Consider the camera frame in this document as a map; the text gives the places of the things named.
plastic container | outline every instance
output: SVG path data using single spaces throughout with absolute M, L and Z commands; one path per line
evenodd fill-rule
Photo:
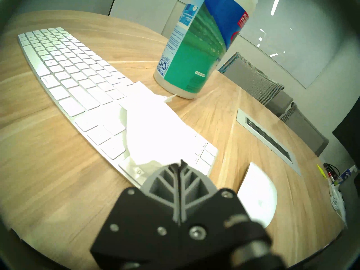
M 192 99 L 254 12 L 257 0 L 190 0 L 154 73 L 164 89 Z

white mouse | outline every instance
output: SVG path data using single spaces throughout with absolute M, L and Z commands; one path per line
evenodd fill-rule
M 274 217 L 278 194 L 270 178 L 253 162 L 250 163 L 238 192 L 252 221 L 267 227 Z

office chair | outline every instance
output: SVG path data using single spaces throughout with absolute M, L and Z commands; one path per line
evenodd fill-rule
M 281 121 L 292 129 L 317 156 L 320 156 L 329 143 L 329 140 L 300 112 L 294 102 Z
M 239 52 L 231 56 L 219 72 L 265 106 L 284 88 L 284 85 L 271 80 Z

white keyboard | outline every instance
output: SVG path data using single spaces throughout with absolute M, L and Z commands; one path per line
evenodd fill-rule
M 130 166 L 126 145 L 129 101 L 152 93 L 62 28 L 18 36 L 23 53 L 45 91 L 85 139 L 132 184 L 141 187 L 152 172 Z M 217 149 L 193 131 L 194 148 L 184 160 L 209 176 Z

table surface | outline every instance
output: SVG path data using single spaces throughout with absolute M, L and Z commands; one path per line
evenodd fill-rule
M 153 73 L 167 39 L 128 21 L 75 11 L 13 17 L 0 41 L 1 216 L 7 227 L 71 269 L 98 269 L 89 249 L 120 193 L 131 186 L 67 121 L 27 64 L 17 34 L 63 27 L 134 82 L 170 95 Z M 320 160 L 282 121 L 215 71 L 199 93 L 169 106 L 215 145 L 210 178 L 238 191 L 253 161 L 273 181 L 278 203 L 266 228 L 272 250 L 293 265 L 343 228 L 331 206 Z M 236 122 L 241 108 L 292 151 L 302 176 Z

